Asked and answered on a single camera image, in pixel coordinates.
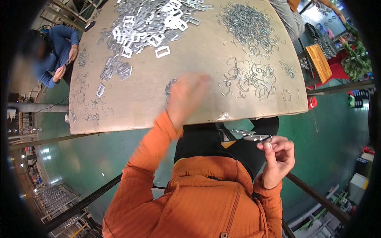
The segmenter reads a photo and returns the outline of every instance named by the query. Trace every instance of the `green floor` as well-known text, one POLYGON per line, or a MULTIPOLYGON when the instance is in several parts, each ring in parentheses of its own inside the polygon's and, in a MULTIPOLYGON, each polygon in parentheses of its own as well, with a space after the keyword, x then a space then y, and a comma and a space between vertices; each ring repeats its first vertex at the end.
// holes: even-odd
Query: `green floor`
MULTIPOLYGON (((68 91, 69 87, 60 83, 48 89, 40 100, 61 102, 68 91)), ((368 140, 368 111, 349 108, 346 93, 319 96, 317 100, 318 106, 308 113, 280 117, 278 135, 295 143, 296 163, 292 172, 325 194, 336 184, 344 188, 350 179, 356 159, 368 140)), ((43 128, 40 139, 70 134, 64 113, 39 113, 38 124, 43 128)), ((86 197, 121 173, 146 132, 146 129, 111 132, 41 146, 39 160, 46 169, 43 173, 49 182, 59 180, 86 197)), ((175 146, 173 143, 156 172, 156 185, 166 186, 170 179, 175 146)), ((290 220, 314 201, 288 179, 283 182, 284 217, 290 220)), ((99 222, 115 190, 116 187, 89 206, 99 222)))

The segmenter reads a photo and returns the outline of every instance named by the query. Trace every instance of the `wooden board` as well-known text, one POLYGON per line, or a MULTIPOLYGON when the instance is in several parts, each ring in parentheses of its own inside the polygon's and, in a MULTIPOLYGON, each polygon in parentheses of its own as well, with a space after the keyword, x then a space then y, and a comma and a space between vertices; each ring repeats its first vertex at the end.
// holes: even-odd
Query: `wooden board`
POLYGON ((306 50, 314 64, 317 74, 319 75, 320 81, 325 83, 327 79, 331 77, 332 71, 322 49, 319 45, 315 44, 307 46, 306 50))
MULTIPOLYGON (((146 47, 141 54, 133 54, 131 59, 124 59, 132 65, 132 76, 120 81, 118 75, 103 81, 106 89, 99 99, 96 91, 101 83, 99 75, 106 59, 114 56, 107 49, 106 43, 97 45, 103 28, 110 29, 117 18, 114 2, 107 2, 102 12, 95 19, 95 26, 83 34, 79 52, 86 48, 86 65, 78 67, 75 63, 70 86, 70 132, 73 134, 121 131, 150 128, 154 118, 165 109, 165 86, 183 72, 206 72, 211 75, 212 85, 209 95, 201 107, 187 120, 187 124, 208 123, 213 121, 238 120, 243 118, 272 117, 276 115, 297 114, 308 111, 304 80, 295 49, 280 18, 268 1, 252 0, 249 5, 272 16, 271 25, 275 34, 286 44, 279 44, 269 60, 253 59, 256 63, 270 63, 277 78, 276 94, 259 101, 251 89, 246 98, 224 97, 225 87, 217 83, 224 79, 223 74, 232 66, 227 59, 251 60, 241 45, 224 41, 233 40, 226 28, 217 23, 216 17, 223 10, 228 0, 206 0, 215 9, 194 14, 201 20, 199 26, 188 24, 185 35, 169 44, 171 54, 157 59, 155 48, 146 47), (296 72, 296 79, 291 79, 281 68, 279 61, 290 65, 296 72), (288 90, 291 101, 284 100, 282 93, 288 90)), ((245 0, 235 1, 245 4, 245 0)))

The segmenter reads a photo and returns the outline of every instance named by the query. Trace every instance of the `person in blue sweater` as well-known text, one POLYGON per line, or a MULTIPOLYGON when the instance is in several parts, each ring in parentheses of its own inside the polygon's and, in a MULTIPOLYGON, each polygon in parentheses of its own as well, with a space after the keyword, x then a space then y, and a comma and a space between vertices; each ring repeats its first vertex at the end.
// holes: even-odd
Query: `person in blue sweater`
POLYGON ((21 53, 32 60, 35 75, 46 87, 53 88, 62 78, 70 86, 78 44, 76 29, 57 25, 45 34, 29 30, 21 43, 21 53))

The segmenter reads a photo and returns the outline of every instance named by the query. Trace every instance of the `blue sweater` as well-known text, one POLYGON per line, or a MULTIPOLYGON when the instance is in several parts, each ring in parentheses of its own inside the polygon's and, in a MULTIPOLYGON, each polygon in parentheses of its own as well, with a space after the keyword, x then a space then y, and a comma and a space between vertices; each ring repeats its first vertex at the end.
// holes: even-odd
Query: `blue sweater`
POLYGON ((35 62, 34 71, 38 80, 46 87, 52 88, 56 86, 59 81, 55 83, 53 76, 49 72, 55 72, 66 63, 69 59, 71 46, 78 45, 79 39, 77 30, 64 25, 52 27, 46 37, 53 41, 54 49, 58 57, 56 57, 53 52, 50 53, 45 59, 35 62))

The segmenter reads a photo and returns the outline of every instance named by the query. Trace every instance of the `green camouflage fabric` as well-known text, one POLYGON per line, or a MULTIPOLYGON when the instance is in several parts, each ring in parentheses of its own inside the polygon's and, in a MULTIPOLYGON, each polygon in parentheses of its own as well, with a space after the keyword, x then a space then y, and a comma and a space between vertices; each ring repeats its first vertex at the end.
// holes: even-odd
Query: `green camouflage fabric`
POLYGON ((362 75, 372 72, 370 59, 357 29, 347 22, 344 26, 348 32, 356 37, 356 42, 354 44, 356 48, 353 50, 348 43, 343 45, 343 48, 349 53, 349 56, 341 61, 341 65, 352 81, 358 81, 362 75))

